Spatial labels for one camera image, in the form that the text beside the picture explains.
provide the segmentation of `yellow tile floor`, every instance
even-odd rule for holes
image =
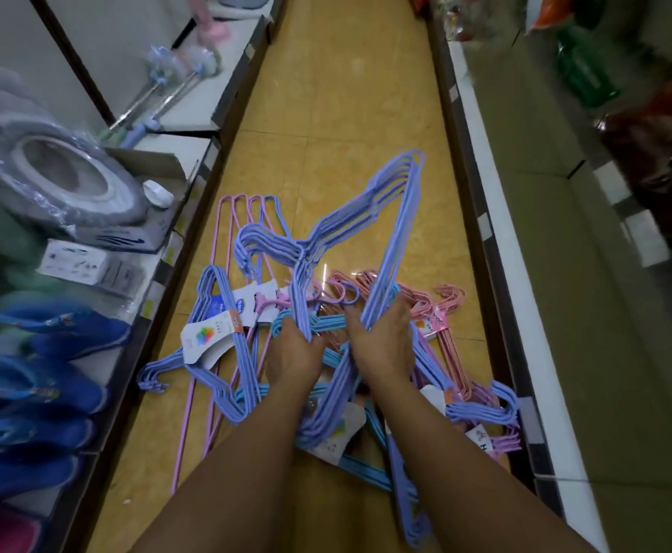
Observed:
[[[180,345],[197,280],[210,259],[222,195],[278,195],[293,235],[304,237],[324,214],[363,190],[390,157],[410,148],[424,151],[425,166],[398,279],[423,290],[451,283],[466,291],[466,303],[449,317],[451,330],[470,377],[487,383],[487,345],[433,60],[426,27],[408,0],[289,0],[158,356]],[[331,249],[316,277],[324,269],[377,268],[396,209],[390,206],[375,225]],[[216,259],[221,266],[227,239],[226,220]],[[283,268],[275,274],[285,279]],[[233,287],[244,282],[233,261],[230,281]],[[233,361],[229,353],[224,376],[230,376]],[[166,392],[145,395],[129,429],[91,553],[128,551],[169,497],[189,377],[179,370],[163,380],[169,383]],[[209,397],[207,389],[197,388],[182,479],[202,458]],[[224,424],[219,442],[230,428]],[[384,466],[370,437],[357,438],[359,457]],[[409,551],[387,493],[299,451],[290,482],[278,551]]]

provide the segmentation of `person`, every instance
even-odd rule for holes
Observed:
[[[345,316],[353,361],[390,426],[443,551],[594,551],[416,390],[409,380],[410,308],[401,295],[369,331],[352,306]],[[291,317],[274,342],[267,397],[190,474],[132,553],[271,548],[295,433],[325,349],[323,338],[307,342]]]

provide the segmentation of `open cardboard box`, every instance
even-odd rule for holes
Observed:
[[[164,243],[185,201],[188,179],[185,178],[183,167],[177,157],[170,153],[110,147],[106,151],[140,182],[150,178],[169,190],[175,201],[167,209],[150,205],[142,223],[113,227],[78,227],[74,238],[77,242],[109,250],[154,253]]]

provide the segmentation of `bundle of hangers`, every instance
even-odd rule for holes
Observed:
[[[238,229],[236,240],[233,243],[234,256],[241,272],[248,280],[256,280],[258,283],[262,283],[263,263],[266,264],[269,275],[272,278],[274,277],[269,265],[269,258],[290,268],[292,279],[289,283],[288,298],[279,296],[268,301],[264,298],[257,301],[257,314],[261,314],[267,306],[277,306],[281,309],[272,323],[264,352],[258,362],[257,336],[259,324],[255,323],[246,336],[234,333],[237,366],[230,382],[224,381],[218,375],[218,366],[207,370],[200,364],[200,361],[195,364],[184,364],[181,349],[167,358],[149,363],[138,374],[139,387],[151,391],[163,390],[165,385],[158,381],[158,377],[165,371],[184,366],[192,374],[188,403],[183,418],[183,431],[180,435],[173,493],[179,478],[180,458],[195,382],[200,381],[213,391],[208,412],[206,454],[212,446],[220,427],[221,415],[236,425],[246,418],[262,397],[266,395],[268,387],[260,384],[258,378],[269,339],[276,337],[281,327],[282,318],[285,315],[292,315],[295,324],[305,337],[310,339],[313,332],[332,333],[334,330],[345,328],[345,320],[342,314],[317,315],[317,305],[321,304],[331,306],[350,304],[356,302],[359,298],[364,298],[365,306],[361,320],[367,329],[386,311],[399,290],[402,290],[408,296],[408,299],[414,301],[414,320],[421,320],[427,315],[433,314],[436,307],[445,314],[450,313],[460,305],[463,300],[462,291],[450,286],[443,286],[439,289],[443,300],[434,304],[425,293],[396,284],[397,268],[405,251],[406,240],[412,228],[420,200],[421,167],[422,154],[419,152],[407,152],[395,157],[371,178],[367,189],[362,194],[324,217],[313,227],[310,235],[303,240],[296,240],[292,237],[282,217],[279,201],[276,197],[247,197],[241,194],[221,199],[218,207],[216,231],[213,237],[211,265],[202,273],[198,284],[197,300],[188,322],[194,323],[208,318],[213,286],[216,282],[218,282],[225,309],[236,310],[233,293],[228,282],[230,244],[234,222]],[[400,196],[402,196],[402,201],[395,229],[386,247],[378,273],[365,272],[355,280],[343,275],[332,276],[329,282],[337,296],[335,298],[328,297],[325,294],[325,288],[322,287],[317,287],[316,294],[313,296],[313,271],[324,252],[375,222],[378,213]],[[238,200],[245,200],[247,205],[248,223],[243,226],[239,224],[236,216],[235,207]],[[284,234],[274,232],[265,208],[267,201],[274,203],[277,218]],[[214,263],[221,207],[224,202],[230,202],[231,204],[228,235],[229,256],[227,256],[225,270]],[[258,220],[253,219],[252,204],[254,203],[258,203],[260,206]],[[351,300],[347,299],[348,290],[356,295]],[[309,305],[316,305],[316,309],[311,310]],[[446,333],[441,337],[441,333],[439,333],[439,343],[449,370],[447,375],[433,353],[430,344],[420,333],[414,321],[411,322],[411,330],[413,332],[415,354],[413,380],[416,386],[422,387],[431,384],[444,392],[453,393],[455,400],[446,408],[446,415],[453,422],[465,423],[467,426],[489,422],[509,427],[510,432],[503,437],[497,437],[494,442],[498,452],[515,449],[519,437],[516,430],[517,399],[514,392],[499,382],[492,382],[489,389],[476,384],[472,388],[461,368],[458,353],[450,334]],[[332,345],[331,348],[327,349],[324,353],[324,363],[334,368],[333,377],[330,382],[319,382],[313,388],[311,398],[317,401],[317,407],[312,415],[302,419],[297,432],[297,445],[306,450],[313,448],[331,436],[341,420],[347,402],[355,399],[356,390],[359,386],[359,377],[351,362],[347,341]],[[239,387],[234,389],[237,381]],[[501,407],[498,398],[504,400],[507,405]],[[214,405],[218,406],[220,411],[215,421],[213,421]],[[385,434],[373,404],[368,399],[365,401],[365,411],[369,427],[375,433],[377,441],[388,451],[392,477],[390,478],[383,470],[371,467],[349,455],[342,456],[339,466],[371,484],[393,491],[396,494],[405,538],[411,546],[417,547],[429,531],[427,517],[423,513],[420,513],[417,518],[414,517],[411,503],[418,500],[414,486],[406,478],[403,460],[392,436]]]

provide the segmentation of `forearm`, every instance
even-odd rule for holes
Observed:
[[[283,376],[190,474],[134,553],[267,551],[310,382]]]
[[[368,383],[444,551],[593,551],[407,379]]]

